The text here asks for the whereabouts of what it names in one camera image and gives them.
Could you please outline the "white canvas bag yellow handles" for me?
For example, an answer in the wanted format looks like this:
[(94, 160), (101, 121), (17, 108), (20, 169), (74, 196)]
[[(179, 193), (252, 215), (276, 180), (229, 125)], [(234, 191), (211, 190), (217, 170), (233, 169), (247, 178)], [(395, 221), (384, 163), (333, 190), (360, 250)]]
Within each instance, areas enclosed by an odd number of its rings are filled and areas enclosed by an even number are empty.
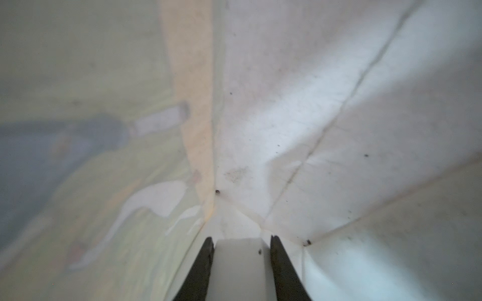
[(480, 1), (2, 1), (1, 299), (481, 299)]

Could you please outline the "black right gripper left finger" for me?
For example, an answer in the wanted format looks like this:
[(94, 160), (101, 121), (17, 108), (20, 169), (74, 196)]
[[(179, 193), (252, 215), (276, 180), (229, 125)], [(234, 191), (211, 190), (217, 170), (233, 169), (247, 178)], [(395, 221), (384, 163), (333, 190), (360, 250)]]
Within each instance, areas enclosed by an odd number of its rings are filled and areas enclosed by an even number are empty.
[(174, 301), (206, 301), (215, 247), (212, 237), (204, 240)]

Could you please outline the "white rectangular clock back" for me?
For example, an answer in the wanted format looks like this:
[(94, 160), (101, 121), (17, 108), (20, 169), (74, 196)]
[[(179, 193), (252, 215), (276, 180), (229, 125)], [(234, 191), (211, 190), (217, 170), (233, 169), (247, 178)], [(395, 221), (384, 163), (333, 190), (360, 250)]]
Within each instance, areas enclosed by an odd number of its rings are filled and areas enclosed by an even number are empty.
[(276, 300), (270, 249), (261, 238), (215, 244), (207, 300)]

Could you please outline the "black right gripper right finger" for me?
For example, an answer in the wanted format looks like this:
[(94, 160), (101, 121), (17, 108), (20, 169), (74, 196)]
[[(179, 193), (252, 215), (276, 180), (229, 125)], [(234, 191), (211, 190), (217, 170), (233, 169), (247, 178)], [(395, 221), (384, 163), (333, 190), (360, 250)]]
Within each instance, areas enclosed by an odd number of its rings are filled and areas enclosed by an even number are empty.
[(281, 239), (272, 235), (270, 258), (277, 301), (311, 301), (294, 269)]

